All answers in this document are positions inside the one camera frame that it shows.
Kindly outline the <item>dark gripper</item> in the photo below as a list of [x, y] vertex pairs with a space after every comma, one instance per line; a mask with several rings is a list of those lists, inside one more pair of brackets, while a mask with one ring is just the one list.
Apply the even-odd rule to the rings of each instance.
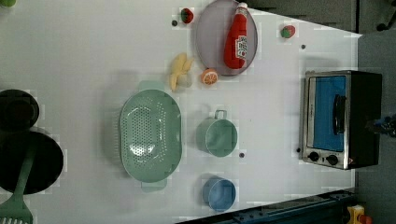
[[396, 117], [387, 116], [383, 119], [369, 120], [365, 128], [372, 133], [384, 134], [390, 137], [396, 136]]

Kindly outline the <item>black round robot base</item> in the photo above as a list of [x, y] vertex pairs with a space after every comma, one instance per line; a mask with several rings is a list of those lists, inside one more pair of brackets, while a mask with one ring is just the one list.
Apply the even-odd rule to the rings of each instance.
[[39, 105], [28, 92], [4, 90], [0, 92], [0, 126], [5, 132], [28, 130], [39, 116]]

